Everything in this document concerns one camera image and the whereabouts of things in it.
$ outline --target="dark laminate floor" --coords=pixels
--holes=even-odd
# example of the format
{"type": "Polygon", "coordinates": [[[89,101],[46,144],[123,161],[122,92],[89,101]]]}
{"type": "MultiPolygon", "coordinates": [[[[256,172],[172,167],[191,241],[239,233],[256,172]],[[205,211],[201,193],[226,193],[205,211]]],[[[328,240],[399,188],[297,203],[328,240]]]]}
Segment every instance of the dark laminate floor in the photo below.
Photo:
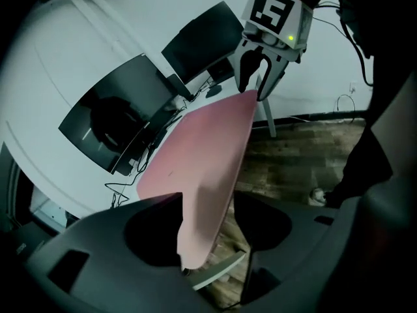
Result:
{"type": "MultiPolygon", "coordinates": [[[[277,128],[272,139],[267,129],[250,136],[237,190],[250,191],[295,203],[307,203],[311,189],[332,189],[342,178],[343,167],[364,129],[363,120],[300,123],[277,128]]],[[[218,263],[236,249],[249,252],[234,218],[233,202],[220,231],[216,248],[203,268],[218,263]]],[[[239,301],[248,256],[228,276],[203,290],[218,307],[239,301]]]]}

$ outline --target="black cable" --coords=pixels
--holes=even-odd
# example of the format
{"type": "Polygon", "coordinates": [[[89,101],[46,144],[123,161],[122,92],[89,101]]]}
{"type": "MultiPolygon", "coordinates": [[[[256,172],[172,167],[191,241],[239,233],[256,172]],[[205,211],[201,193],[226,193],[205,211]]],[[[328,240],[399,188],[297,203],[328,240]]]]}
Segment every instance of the black cable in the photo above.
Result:
{"type": "Polygon", "coordinates": [[[135,177],[134,177],[134,179],[133,179],[133,181],[132,181],[131,183],[105,183],[105,184],[104,184],[104,186],[105,186],[106,188],[108,188],[108,189],[110,189],[111,191],[113,191],[113,197],[112,197],[112,200],[111,200],[111,206],[110,206],[110,209],[113,209],[113,208],[115,208],[115,207],[119,207],[119,206],[121,206],[124,202],[126,202],[126,201],[128,201],[128,200],[130,199],[128,196],[124,195],[122,192],[119,192],[119,191],[117,191],[117,190],[115,190],[115,189],[111,188],[110,186],[115,186],[115,185],[117,185],[117,186],[123,186],[123,187],[126,187],[126,186],[132,186],[132,185],[135,183],[135,181],[136,181],[136,179],[137,179],[138,175],[139,175],[139,174],[141,174],[141,173],[143,173],[143,172],[146,170],[146,168],[147,168],[147,166],[148,166],[148,163],[149,163],[149,159],[151,158],[151,156],[152,156],[152,154],[153,154],[153,149],[151,149],[150,147],[147,147],[147,149],[148,149],[148,154],[147,154],[147,159],[146,159],[146,162],[142,165],[141,169],[137,171],[137,173],[136,173],[136,175],[135,175],[135,177]]]}
{"type": "Polygon", "coordinates": [[[313,19],[314,19],[314,20],[317,20],[317,21],[322,21],[322,22],[324,22],[324,23],[327,23],[327,24],[332,25],[333,27],[335,27],[335,28],[336,28],[336,30],[337,30],[337,31],[339,31],[339,32],[341,33],[341,35],[342,35],[343,37],[347,38],[347,37],[346,37],[346,35],[345,35],[344,33],[342,33],[342,32],[341,32],[341,30],[340,30],[338,27],[336,27],[333,23],[331,23],[331,22],[327,22],[327,21],[324,21],[324,20],[322,20],[322,19],[320,19],[320,18],[314,18],[314,17],[313,17],[313,19]]]}
{"type": "Polygon", "coordinates": [[[182,116],[175,117],[170,124],[165,127],[165,130],[169,129],[174,123],[176,123],[182,116]]]}
{"type": "Polygon", "coordinates": [[[339,7],[339,4],[338,3],[335,3],[333,1],[323,1],[323,2],[319,3],[318,6],[323,6],[323,5],[327,4],[327,3],[331,3],[332,5],[336,5],[336,6],[339,7]]]}
{"type": "Polygon", "coordinates": [[[339,9],[339,6],[334,6],[334,5],[317,5],[314,9],[318,9],[318,8],[336,8],[339,9]]]}
{"type": "Polygon", "coordinates": [[[342,20],[340,20],[340,24],[341,24],[341,27],[342,27],[343,31],[345,32],[346,38],[349,39],[349,42],[352,43],[352,45],[353,45],[356,53],[358,54],[358,57],[359,57],[359,60],[360,60],[360,67],[362,68],[362,76],[364,77],[365,83],[368,86],[373,87],[373,83],[369,83],[366,80],[365,62],[364,62],[364,57],[362,56],[362,53],[360,52],[360,50],[359,50],[358,46],[356,45],[356,43],[353,41],[353,39],[351,37],[351,34],[348,32],[345,22],[343,22],[342,20]]]}
{"type": "Polygon", "coordinates": [[[354,105],[354,100],[353,100],[353,98],[351,97],[351,96],[349,96],[349,95],[347,95],[347,94],[342,94],[342,95],[340,95],[339,97],[338,97],[338,99],[336,100],[336,107],[337,107],[337,109],[338,109],[338,111],[339,111],[339,100],[340,100],[340,98],[341,97],[349,97],[350,98],[350,100],[352,101],[352,103],[353,103],[353,118],[352,118],[352,121],[349,123],[349,124],[352,124],[353,123],[353,121],[354,121],[354,119],[356,118],[356,106],[354,105]]]}
{"type": "Polygon", "coordinates": [[[234,303],[233,305],[230,305],[230,306],[228,306],[228,307],[226,307],[226,308],[221,308],[220,310],[221,310],[222,312],[225,312],[225,311],[230,310],[231,308],[233,308],[233,307],[235,307],[235,306],[237,306],[237,305],[239,305],[239,304],[240,304],[240,301],[238,301],[237,303],[234,303]]]}
{"type": "Polygon", "coordinates": [[[182,99],[184,105],[179,109],[180,111],[187,109],[187,103],[185,103],[185,98],[182,99]]]}
{"type": "MultiPolygon", "coordinates": [[[[316,8],[324,8],[324,7],[330,7],[330,8],[339,9],[338,6],[332,6],[332,5],[318,5],[318,6],[316,6],[316,8]]],[[[327,21],[324,21],[324,20],[320,20],[318,18],[314,18],[314,19],[315,20],[322,21],[322,22],[329,23],[330,25],[333,25],[339,32],[341,32],[339,30],[339,28],[337,28],[334,24],[332,24],[330,22],[327,22],[327,21]]],[[[349,42],[352,43],[352,45],[353,45],[356,53],[358,54],[359,61],[360,61],[360,67],[362,69],[362,76],[364,78],[365,83],[368,86],[373,87],[373,83],[369,83],[368,80],[366,79],[365,61],[364,61],[364,57],[362,56],[362,53],[360,52],[360,50],[359,50],[358,46],[356,45],[356,43],[354,42],[354,40],[352,39],[351,34],[348,32],[345,22],[343,22],[342,20],[340,20],[340,24],[341,24],[341,27],[342,27],[343,31],[345,32],[345,35],[344,36],[349,40],[349,42]]]]}
{"type": "Polygon", "coordinates": [[[189,101],[189,103],[194,102],[194,101],[196,100],[196,98],[200,95],[200,93],[203,93],[203,92],[205,92],[207,89],[209,89],[209,88],[210,88],[210,83],[209,83],[210,78],[211,78],[211,76],[209,76],[209,77],[207,78],[207,80],[203,82],[203,84],[200,86],[200,88],[198,89],[197,93],[195,94],[195,96],[193,97],[193,99],[192,99],[191,101],[189,101]],[[208,87],[207,87],[206,89],[203,89],[203,87],[204,87],[204,85],[205,85],[206,83],[208,83],[208,87]]]}

